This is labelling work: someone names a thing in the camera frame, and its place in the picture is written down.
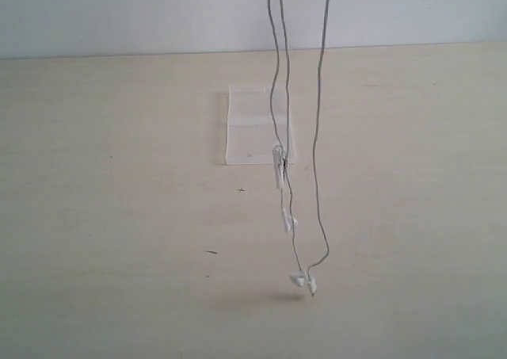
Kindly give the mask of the clear plastic box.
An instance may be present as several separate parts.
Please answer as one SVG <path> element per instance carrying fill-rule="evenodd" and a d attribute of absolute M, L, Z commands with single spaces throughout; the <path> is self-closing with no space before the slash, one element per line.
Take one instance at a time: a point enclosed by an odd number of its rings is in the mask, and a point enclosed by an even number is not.
<path fill-rule="evenodd" d="M 227 112 L 227 165 L 271 165 L 273 148 L 289 148 L 297 161 L 292 115 L 281 85 L 230 86 Z"/>

